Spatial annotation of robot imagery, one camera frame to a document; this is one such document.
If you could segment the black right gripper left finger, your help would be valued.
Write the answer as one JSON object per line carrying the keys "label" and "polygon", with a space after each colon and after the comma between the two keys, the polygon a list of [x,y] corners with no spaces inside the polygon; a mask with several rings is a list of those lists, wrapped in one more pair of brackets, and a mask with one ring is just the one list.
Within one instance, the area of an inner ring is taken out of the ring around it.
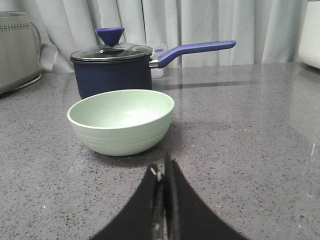
{"label": "black right gripper left finger", "polygon": [[92,240],[150,240],[158,167],[151,164],[133,196]]}

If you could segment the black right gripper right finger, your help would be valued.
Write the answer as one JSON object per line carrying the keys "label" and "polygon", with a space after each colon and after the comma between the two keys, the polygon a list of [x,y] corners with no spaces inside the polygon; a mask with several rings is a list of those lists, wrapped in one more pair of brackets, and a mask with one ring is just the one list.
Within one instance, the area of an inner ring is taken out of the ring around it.
{"label": "black right gripper right finger", "polygon": [[164,162],[164,207],[169,240],[245,240],[201,200],[167,153]]}

